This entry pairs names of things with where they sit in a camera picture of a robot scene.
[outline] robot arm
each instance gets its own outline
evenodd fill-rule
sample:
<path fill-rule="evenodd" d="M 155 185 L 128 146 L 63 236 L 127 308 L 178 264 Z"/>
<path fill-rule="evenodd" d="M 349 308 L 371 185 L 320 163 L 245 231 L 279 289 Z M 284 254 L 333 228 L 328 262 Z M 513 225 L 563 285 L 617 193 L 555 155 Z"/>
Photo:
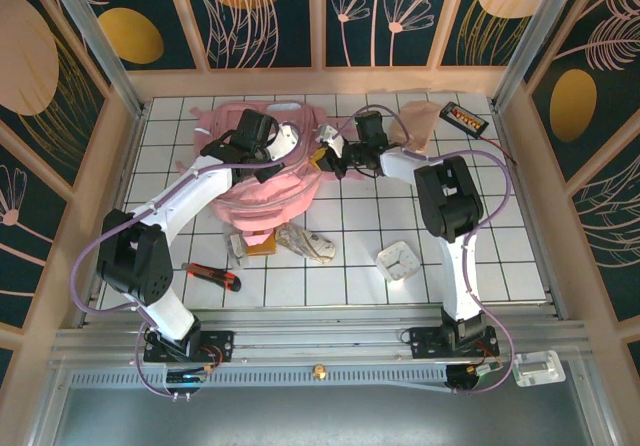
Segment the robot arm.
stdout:
<path fill-rule="evenodd" d="M 389 144 L 378 112 L 356 117 L 359 141 L 349 143 L 325 126 L 318 140 L 323 144 L 314 158 L 318 167 L 341 179 L 349 167 L 364 167 L 379 175 L 400 179 L 415 189 L 427 230 L 440 244 L 445 284 L 442 333 L 453 351 L 484 336 L 484 314 L 473 297 L 478 296 L 475 236 L 467 241 L 467 277 L 464 278 L 465 236 L 479 223 L 484 210 L 469 169 L 462 157 L 430 161 L 405 153 Z"/>
<path fill-rule="evenodd" d="M 158 340 L 176 359 L 187 360 L 198 350 L 200 324 L 170 287 L 171 242 L 202 208 L 235 184 L 251 175 L 264 182 L 284 167 L 247 169 L 234 165 L 276 161 L 290 153 L 297 140 L 290 126 L 245 110 L 238 128 L 203 148 L 193 165 L 162 193 L 131 213 L 114 209 L 105 217 L 103 232 L 153 211 L 101 244 L 97 272 L 116 291 L 140 305 L 141 314 L 155 323 Z M 229 167 L 212 168 L 223 164 Z"/>

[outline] white tile floor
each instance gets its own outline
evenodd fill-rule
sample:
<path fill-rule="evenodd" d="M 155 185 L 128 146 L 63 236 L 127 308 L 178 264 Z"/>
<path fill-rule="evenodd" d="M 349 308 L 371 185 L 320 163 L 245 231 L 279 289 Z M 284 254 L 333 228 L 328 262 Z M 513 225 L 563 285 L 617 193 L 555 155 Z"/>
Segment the white tile floor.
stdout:
<path fill-rule="evenodd" d="M 430 99 L 442 105 L 456 101 L 492 123 L 486 98 L 466 93 L 287 95 L 277 100 L 306 101 L 327 111 L 331 118 L 344 118 L 364 104 L 383 104 L 398 111 L 405 103 Z M 202 110 L 245 98 L 198 97 L 156 98 L 138 155 L 126 209 L 149 200 L 177 177 L 176 161 L 194 159 L 193 128 L 189 110 Z M 247 100 L 273 100 L 274 96 L 247 96 Z M 385 117 L 389 127 L 391 118 Z M 497 140 L 493 124 L 485 137 Z M 440 121 L 431 154 L 460 149 L 496 152 L 493 146 L 474 140 Z M 484 158 L 466 157 L 479 192 L 489 211 L 504 193 L 500 170 Z M 174 279 L 172 287 L 191 309 L 253 308 L 271 306 L 326 306 L 353 304 L 416 304 L 442 301 L 443 271 L 438 242 L 426 231 L 411 187 L 399 180 L 346 179 L 322 184 L 309 210 L 295 219 L 297 224 L 333 241 L 335 259 L 326 265 L 306 261 L 284 248 L 268 258 L 251 258 L 250 267 L 235 271 L 242 281 L 237 293 L 187 277 L 179 271 L 193 261 L 225 268 L 227 258 L 222 222 L 207 208 L 189 222 L 171 245 Z M 406 241 L 422 258 L 422 271 L 404 284 L 386 284 L 374 266 L 384 247 Z M 479 233 L 477 275 L 480 295 L 491 302 L 542 302 L 545 293 L 534 262 L 518 201 L 513 197 L 502 215 Z M 111 288 L 103 288 L 102 308 L 124 302 Z"/>

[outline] brass screw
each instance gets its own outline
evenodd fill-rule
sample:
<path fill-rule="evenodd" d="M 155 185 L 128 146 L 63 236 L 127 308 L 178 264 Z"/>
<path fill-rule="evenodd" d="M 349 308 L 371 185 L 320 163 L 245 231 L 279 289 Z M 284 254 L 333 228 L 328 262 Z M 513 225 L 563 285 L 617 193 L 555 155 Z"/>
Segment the brass screw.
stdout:
<path fill-rule="evenodd" d="M 313 377 L 316 379 L 324 379 L 327 377 L 327 368 L 322 364 L 316 364 L 313 367 Z"/>

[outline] pink bag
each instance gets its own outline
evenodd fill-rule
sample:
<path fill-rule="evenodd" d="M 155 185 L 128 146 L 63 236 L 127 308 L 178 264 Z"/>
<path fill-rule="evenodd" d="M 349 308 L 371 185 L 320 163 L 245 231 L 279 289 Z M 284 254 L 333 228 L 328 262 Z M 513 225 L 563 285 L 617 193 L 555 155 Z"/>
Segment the pink bag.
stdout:
<path fill-rule="evenodd" d="M 245 240 L 252 245 L 264 242 L 274 228 L 311 205 L 323 175 L 311 165 L 309 157 L 319 146 L 315 141 L 318 125 L 325 123 L 327 117 L 323 109 L 295 101 L 226 103 L 207 112 L 193 108 L 191 114 L 198 118 L 194 132 L 196 156 L 212 138 L 235 129 L 242 111 L 248 108 L 269 114 L 280 123 L 291 121 L 300 129 L 301 141 L 298 153 L 277 175 L 262 184 L 255 178 L 246 179 L 209 203 L 221 220 L 245 232 Z M 263 233 L 253 235 L 254 231 Z"/>

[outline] tan cloth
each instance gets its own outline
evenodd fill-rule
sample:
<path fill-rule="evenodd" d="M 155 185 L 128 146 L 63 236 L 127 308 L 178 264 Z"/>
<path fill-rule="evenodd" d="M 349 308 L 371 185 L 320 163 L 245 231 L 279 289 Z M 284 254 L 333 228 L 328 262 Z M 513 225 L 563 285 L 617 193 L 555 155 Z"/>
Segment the tan cloth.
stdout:
<path fill-rule="evenodd" d="M 431 101 L 411 101 L 400 110 L 400 119 L 409 131 L 407 148 L 415 153 L 425 154 L 427 144 L 433 137 L 442 106 Z M 404 143 L 406 136 L 395 119 L 391 124 L 391 141 Z"/>

